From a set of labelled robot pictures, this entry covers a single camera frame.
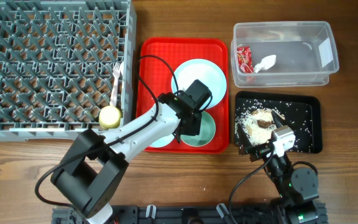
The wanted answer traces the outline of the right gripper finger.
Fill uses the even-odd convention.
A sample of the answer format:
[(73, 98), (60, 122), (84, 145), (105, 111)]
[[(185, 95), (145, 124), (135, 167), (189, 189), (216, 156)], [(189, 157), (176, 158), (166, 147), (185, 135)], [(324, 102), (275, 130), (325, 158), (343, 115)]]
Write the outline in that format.
[(239, 123), (237, 123), (237, 135), (239, 152), (249, 152), (249, 149), (252, 148), (252, 144), (250, 143), (244, 128)]
[(281, 128), (285, 126), (285, 120), (275, 111), (271, 111), (273, 122), (275, 123), (277, 128)]

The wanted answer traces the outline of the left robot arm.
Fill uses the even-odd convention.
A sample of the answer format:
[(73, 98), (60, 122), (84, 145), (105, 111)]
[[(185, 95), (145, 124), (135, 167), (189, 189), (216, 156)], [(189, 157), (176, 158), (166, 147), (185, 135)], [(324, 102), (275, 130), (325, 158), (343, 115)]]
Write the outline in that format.
[(201, 109), (212, 97), (201, 81), (185, 91), (162, 93), (148, 112), (121, 128), (96, 134), (88, 129), (73, 142), (51, 182), (88, 223), (106, 223), (129, 162), (155, 141), (200, 133)]

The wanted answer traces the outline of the green bowl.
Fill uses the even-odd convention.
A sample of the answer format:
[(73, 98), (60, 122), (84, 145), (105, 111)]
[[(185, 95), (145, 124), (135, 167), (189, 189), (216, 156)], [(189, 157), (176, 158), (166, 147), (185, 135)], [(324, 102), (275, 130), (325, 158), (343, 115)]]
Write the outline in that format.
[(216, 124), (213, 117), (206, 111), (202, 112), (200, 133), (196, 136), (182, 135), (181, 140), (192, 147), (201, 147), (210, 143), (216, 133)]

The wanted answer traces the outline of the red snack wrapper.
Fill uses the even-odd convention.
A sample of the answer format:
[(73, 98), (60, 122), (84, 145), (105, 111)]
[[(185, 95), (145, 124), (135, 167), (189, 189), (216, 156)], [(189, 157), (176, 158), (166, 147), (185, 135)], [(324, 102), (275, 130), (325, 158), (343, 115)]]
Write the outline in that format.
[(237, 62), (239, 69), (243, 73), (253, 73), (252, 54), (249, 46), (241, 46), (237, 48)]

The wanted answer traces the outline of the light blue bowl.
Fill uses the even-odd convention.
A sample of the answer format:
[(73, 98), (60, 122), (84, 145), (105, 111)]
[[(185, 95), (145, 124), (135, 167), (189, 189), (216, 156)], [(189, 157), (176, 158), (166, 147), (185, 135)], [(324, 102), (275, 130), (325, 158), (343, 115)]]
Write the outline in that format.
[(156, 141), (154, 141), (150, 147), (165, 147), (169, 145), (174, 140), (174, 135), (170, 134), (168, 136), (162, 137)]

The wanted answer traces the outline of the white tissue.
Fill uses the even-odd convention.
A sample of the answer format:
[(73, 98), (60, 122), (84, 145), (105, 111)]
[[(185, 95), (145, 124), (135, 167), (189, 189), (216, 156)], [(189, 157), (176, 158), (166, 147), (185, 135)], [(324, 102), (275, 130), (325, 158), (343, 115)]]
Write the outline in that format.
[(255, 67), (254, 73), (259, 73), (260, 71), (268, 70), (276, 64), (276, 55), (269, 55), (264, 57)]

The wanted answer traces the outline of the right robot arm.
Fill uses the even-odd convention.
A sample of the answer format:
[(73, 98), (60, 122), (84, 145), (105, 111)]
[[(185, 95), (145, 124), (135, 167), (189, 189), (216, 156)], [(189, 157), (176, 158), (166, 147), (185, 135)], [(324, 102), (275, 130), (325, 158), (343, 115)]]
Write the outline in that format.
[(270, 139), (252, 146), (240, 124), (237, 125), (239, 154), (250, 155), (252, 162), (262, 159), (263, 164), (243, 177), (232, 189), (228, 205), (237, 188), (260, 170), (264, 170), (275, 184), (280, 197), (270, 203), (270, 209), (279, 223), (317, 223), (320, 215), (316, 202), (318, 194), (318, 170), (309, 162), (291, 163), (287, 151), (295, 145), (295, 131), (276, 112), (272, 111), (276, 125)]

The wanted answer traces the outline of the light blue plate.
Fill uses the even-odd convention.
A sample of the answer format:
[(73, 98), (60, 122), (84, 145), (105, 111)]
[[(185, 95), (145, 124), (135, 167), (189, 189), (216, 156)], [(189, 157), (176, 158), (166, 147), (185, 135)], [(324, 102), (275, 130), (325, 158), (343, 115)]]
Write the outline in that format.
[(226, 94), (227, 81), (224, 72), (213, 62), (205, 59), (192, 59), (182, 63), (175, 71), (176, 82), (172, 78), (172, 92), (187, 90), (195, 81), (199, 80), (212, 93), (212, 101), (207, 109), (215, 107)]

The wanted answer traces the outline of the yellow plastic cup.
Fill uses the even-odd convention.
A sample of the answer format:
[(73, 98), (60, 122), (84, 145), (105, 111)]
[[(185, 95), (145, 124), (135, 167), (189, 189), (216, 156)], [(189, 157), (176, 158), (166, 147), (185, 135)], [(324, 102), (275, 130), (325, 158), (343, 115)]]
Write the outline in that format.
[(121, 111), (115, 106), (105, 106), (99, 112), (99, 125), (103, 129), (117, 128), (121, 122)]

